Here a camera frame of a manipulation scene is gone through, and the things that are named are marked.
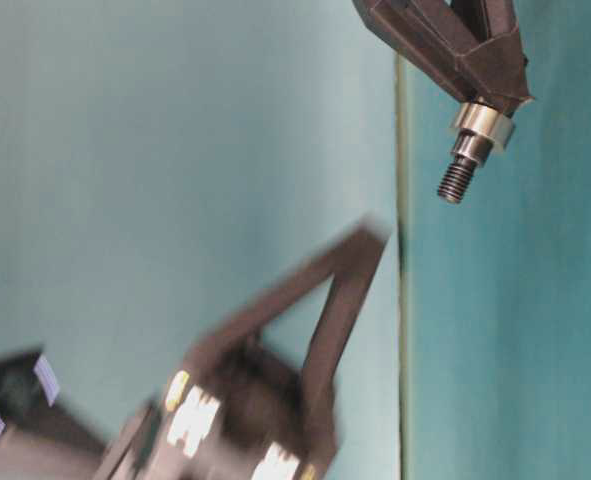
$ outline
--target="bolt thread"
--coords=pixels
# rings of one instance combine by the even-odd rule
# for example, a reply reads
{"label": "bolt thread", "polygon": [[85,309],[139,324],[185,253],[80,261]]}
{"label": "bolt thread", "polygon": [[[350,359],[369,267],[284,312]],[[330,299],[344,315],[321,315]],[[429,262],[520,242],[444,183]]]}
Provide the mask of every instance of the bolt thread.
{"label": "bolt thread", "polygon": [[437,189],[437,195],[449,203],[460,203],[475,173],[475,163],[462,164],[455,160],[448,167]]}

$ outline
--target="white label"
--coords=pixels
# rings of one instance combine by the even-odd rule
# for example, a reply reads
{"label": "white label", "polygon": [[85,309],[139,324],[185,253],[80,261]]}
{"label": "white label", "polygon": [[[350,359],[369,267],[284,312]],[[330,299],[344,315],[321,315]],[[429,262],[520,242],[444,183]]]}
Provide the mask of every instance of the white label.
{"label": "white label", "polygon": [[293,480],[299,459],[290,455],[279,444],[273,443],[260,462],[251,480]]}
{"label": "white label", "polygon": [[202,440],[210,433],[219,407],[220,402],[217,399],[194,386],[175,413],[166,440],[173,446],[176,446],[180,439],[183,440],[184,455],[192,458]]}

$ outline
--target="teal background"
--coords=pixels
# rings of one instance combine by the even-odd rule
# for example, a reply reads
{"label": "teal background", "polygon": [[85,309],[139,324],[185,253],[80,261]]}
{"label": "teal background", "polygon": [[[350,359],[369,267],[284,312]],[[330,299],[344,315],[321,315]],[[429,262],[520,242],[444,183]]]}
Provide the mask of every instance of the teal background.
{"label": "teal background", "polygon": [[[0,0],[0,352],[43,342],[115,434],[223,315],[363,214],[395,225],[394,98],[345,0]],[[397,266],[392,238],[330,479],[399,476]],[[296,361],[322,301],[271,335]]]}
{"label": "teal background", "polygon": [[591,0],[516,6],[537,101],[459,207],[458,106],[405,70],[409,480],[591,478]]}

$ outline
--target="teal wall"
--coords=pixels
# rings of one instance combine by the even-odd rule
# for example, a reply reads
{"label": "teal wall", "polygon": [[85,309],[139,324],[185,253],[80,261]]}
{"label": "teal wall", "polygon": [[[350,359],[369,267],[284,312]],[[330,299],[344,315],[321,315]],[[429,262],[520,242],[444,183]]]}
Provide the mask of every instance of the teal wall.
{"label": "teal wall", "polygon": [[[107,436],[187,345],[364,213],[394,57],[349,0],[0,0],[0,352]],[[330,479],[397,479],[397,247],[339,372]],[[301,359],[320,295],[271,338]]]}
{"label": "teal wall", "polygon": [[591,478],[591,0],[516,2],[537,101],[459,207],[407,69],[408,479]]}

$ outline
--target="motion blur object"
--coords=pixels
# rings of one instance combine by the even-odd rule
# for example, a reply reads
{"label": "motion blur object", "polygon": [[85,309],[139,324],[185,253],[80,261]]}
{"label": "motion blur object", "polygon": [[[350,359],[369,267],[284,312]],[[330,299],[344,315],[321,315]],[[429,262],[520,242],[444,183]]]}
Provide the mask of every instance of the motion blur object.
{"label": "motion blur object", "polygon": [[[161,404],[131,417],[110,446],[53,404],[59,387],[39,352],[2,362],[0,471],[80,480],[323,478],[338,448],[333,377],[385,243],[359,226],[230,316],[188,350]],[[329,278],[296,371],[262,344],[262,330]],[[5,386],[18,374],[22,382]]]}
{"label": "motion blur object", "polygon": [[460,203],[512,116],[532,97],[512,0],[353,0],[366,26],[462,103],[458,139],[438,195]]}

